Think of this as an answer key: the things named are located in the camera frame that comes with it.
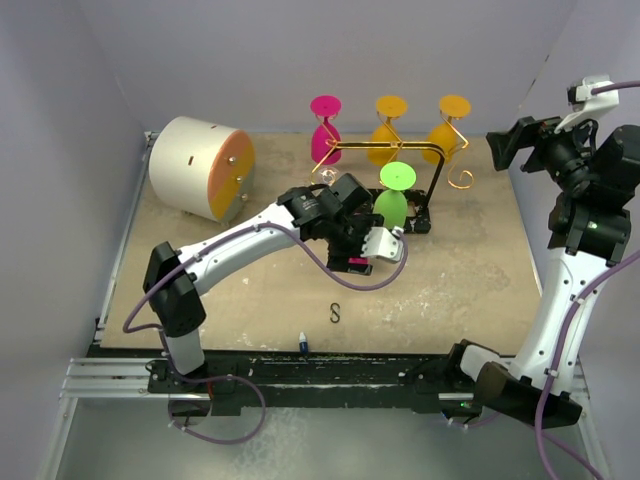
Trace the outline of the clear glass cup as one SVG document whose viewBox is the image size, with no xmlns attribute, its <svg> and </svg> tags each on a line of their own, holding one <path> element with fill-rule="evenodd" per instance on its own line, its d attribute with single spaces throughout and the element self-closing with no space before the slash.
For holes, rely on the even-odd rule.
<svg viewBox="0 0 640 480">
<path fill-rule="evenodd" d="M 323 184 L 331 186 L 339 177 L 341 173 L 334 168 L 320 168 L 312 173 L 311 183 L 314 185 Z"/>
</svg>

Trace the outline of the green wine glass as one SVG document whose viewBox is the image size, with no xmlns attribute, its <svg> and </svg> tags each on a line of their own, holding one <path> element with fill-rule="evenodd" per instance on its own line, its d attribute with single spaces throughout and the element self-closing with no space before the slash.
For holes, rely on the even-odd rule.
<svg viewBox="0 0 640 480">
<path fill-rule="evenodd" d="M 376 198 L 373 212 L 383 217 L 385 228 L 403 228 L 408 215 L 408 200 L 404 192 L 414 186 L 416 172 L 407 163 L 393 161 L 380 170 L 379 178 L 384 190 Z"/>
</svg>

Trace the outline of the orange wine glass front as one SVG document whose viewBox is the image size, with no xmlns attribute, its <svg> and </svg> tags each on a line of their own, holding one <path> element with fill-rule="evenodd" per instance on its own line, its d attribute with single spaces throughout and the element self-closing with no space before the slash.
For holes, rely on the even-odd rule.
<svg viewBox="0 0 640 480">
<path fill-rule="evenodd" d="M 469 140 L 456 128 L 455 120 L 461 120 L 471 113 L 470 101 L 460 95 L 446 95 L 439 101 L 441 123 L 434 127 L 426 137 L 426 141 L 438 146 L 445 157 L 445 164 L 453 156 L 469 146 Z"/>
</svg>

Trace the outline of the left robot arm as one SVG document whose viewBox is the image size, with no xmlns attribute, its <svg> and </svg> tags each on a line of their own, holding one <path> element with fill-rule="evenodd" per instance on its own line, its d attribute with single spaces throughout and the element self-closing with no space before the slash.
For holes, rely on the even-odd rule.
<svg viewBox="0 0 640 480">
<path fill-rule="evenodd" d="M 384 227 L 382 215 L 365 213 L 371 192 L 353 175 L 332 185 L 293 187 L 253 218 L 197 244 L 155 246 L 143 280 L 142 305 L 156 314 L 171 381 L 184 392 L 202 387 L 205 356 L 199 328 L 206 319 L 202 296 L 231 274 L 280 250 L 324 240 L 326 260 L 317 265 L 332 279 L 367 275 L 373 258 L 397 262 L 405 248 L 399 229 Z"/>
</svg>

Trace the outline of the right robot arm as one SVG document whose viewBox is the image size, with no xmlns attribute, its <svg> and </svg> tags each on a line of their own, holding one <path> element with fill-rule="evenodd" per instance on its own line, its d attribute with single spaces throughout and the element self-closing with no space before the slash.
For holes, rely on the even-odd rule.
<svg viewBox="0 0 640 480">
<path fill-rule="evenodd" d="M 626 205 L 639 184 L 638 126 L 620 126 L 597 145 L 597 121 L 560 124 L 558 117 L 524 117 L 486 136 L 496 170 L 530 149 L 522 171 L 545 171 L 561 190 L 549 214 L 549 264 L 531 330 L 510 361 L 463 340 L 444 369 L 452 389 L 474 385 L 475 405 L 542 429 L 570 426 L 581 416 L 571 397 L 578 352 L 597 295 L 615 268 L 629 263 Z"/>
</svg>

